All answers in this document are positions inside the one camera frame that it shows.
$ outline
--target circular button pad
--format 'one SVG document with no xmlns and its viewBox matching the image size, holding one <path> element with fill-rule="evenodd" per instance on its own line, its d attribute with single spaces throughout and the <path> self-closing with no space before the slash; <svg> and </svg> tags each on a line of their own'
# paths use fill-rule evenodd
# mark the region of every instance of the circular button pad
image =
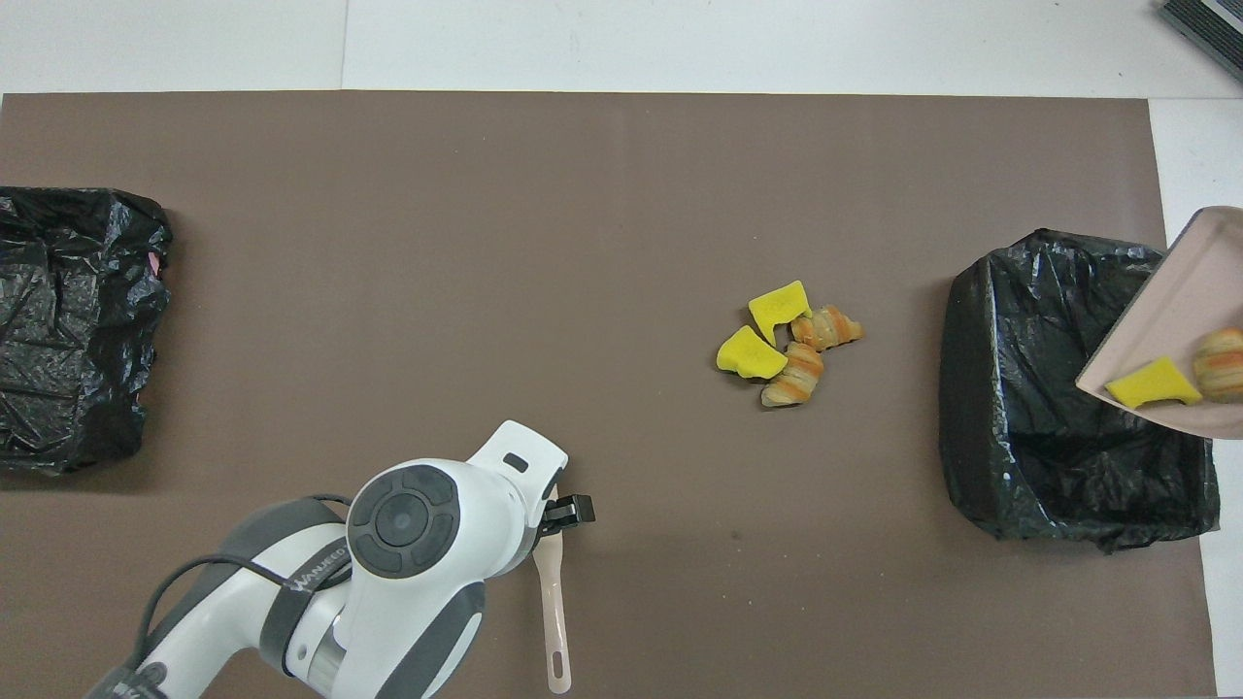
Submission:
<svg viewBox="0 0 1243 699">
<path fill-rule="evenodd" d="M 419 575 L 449 552 L 460 519 L 457 485 L 430 464 L 373 480 L 349 509 L 354 561 L 380 577 Z"/>
</svg>

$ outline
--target croissant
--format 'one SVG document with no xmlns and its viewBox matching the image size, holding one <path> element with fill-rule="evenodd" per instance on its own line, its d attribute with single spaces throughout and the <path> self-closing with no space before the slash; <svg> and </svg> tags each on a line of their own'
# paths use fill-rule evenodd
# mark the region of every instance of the croissant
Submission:
<svg viewBox="0 0 1243 699">
<path fill-rule="evenodd" d="M 786 368 L 768 382 L 759 394 L 759 402 L 767 408 L 807 403 L 815 391 L 815 384 L 824 373 L 824 362 L 808 345 L 791 342 L 786 348 Z"/>
<path fill-rule="evenodd" d="M 799 316 L 791 321 L 794 340 L 823 352 L 829 347 L 845 345 L 863 337 L 863 326 L 851 321 L 837 306 L 812 311 L 812 317 Z"/>
<path fill-rule="evenodd" d="M 1204 398 L 1243 403 L 1243 330 L 1227 327 L 1209 333 L 1191 366 Z"/>
</svg>

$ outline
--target brown table surface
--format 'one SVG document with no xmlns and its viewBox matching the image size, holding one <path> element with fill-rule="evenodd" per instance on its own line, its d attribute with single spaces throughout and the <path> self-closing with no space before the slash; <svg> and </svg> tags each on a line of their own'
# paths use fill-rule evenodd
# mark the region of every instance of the brown table surface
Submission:
<svg viewBox="0 0 1243 699">
<path fill-rule="evenodd" d="M 265 504 L 571 454 L 579 697 L 1212 694 L 1196 541 L 996 542 L 950 505 L 948 282 L 1035 228 L 1161 245 L 1141 101 L 543 93 L 6 96 L 0 182 L 116 187 L 177 240 L 145 445 L 0 493 L 0 675 L 80 697 L 157 581 Z M 868 338 L 812 403 L 713 369 L 800 279 Z M 444 697 L 544 697 L 533 566 Z M 210 697 L 311 697 L 244 653 Z"/>
</svg>

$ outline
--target food on tray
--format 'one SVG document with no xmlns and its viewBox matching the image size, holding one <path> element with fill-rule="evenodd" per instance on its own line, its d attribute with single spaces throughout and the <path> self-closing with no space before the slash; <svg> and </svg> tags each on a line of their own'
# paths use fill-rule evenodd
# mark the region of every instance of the food on tray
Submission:
<svg viewBox="0 0 1243 699">
<path fill-rule="evenodd" d="M 851 321 L 837 306 L 825 306 L 812 317 L 797 317 L 789 323 L 794 340 L 810 345 L 817 352 L 845 345 L 863 337 L 863 326 Z"/>
<path fill-rule="evenodd" d="M 812 315 L 812 306 L 807 302 L 807 292 L 803 291 L 802 281 L 793 281 L 763 296 L 757 296 L 747 303 L 747 308 L 751 308 L 751 315 L 756 318 L 756 325 L 768 345 L 777 343 L 773 335 L 774 326 L 788 323 L 798 316 Z"/>
<path fill-rule="evenodd" d="M 759 340 L 751 326 L 742 326 L 716 352 L 716 366 L 743 378 L 772 378 L 786 366 L 786 357 Z"/>
<path fill-rule="evenodd" d="M 1105 384 L 1105 389 L 1131 409 L 1155 400 L 1181 400 L 1193 405 L 1203 399 L 1170 357 L 1161 357 L 1139 371 L 1114 379 Z"/>
<path fill-rule="evenodd" d="M 1243 403 L 1243 330 L 1227 327 L 1209 333 L 1199 343 L 1192 368 L 1204 398 Z"/>
<path fill-rule="evenodd" d="M 802 342 L 791 342 L 786 348 L 786 358 L 788 359 L 786 368 L 777 374 L 777 378 L 769 381 L 759 394 L 759 402 L 766 407 L 807 403 L 820 381 L 820 374 L 824 373 L 820 356 Z"/>
</svg>

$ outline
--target pink tray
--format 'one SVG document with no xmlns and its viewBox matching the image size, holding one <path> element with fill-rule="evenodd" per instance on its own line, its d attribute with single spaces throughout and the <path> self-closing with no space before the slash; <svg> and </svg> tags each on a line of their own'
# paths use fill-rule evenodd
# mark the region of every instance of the pink tray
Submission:
<svg viewBox="0 0 1243 699">
<path fill-rule="evenodd" d="M 1199 341 L 1226 326 L 1243 327 L 1243 209 L 1209 206 L 1191 218 L 1075 386 L 1177 430 L 1243 439 L 1243 404 L 1161 402 L 1131 410 L 1105 391 L 1106 382 L 1165 354 L 1192 378 L 1191 359 Z"/>
</svg>

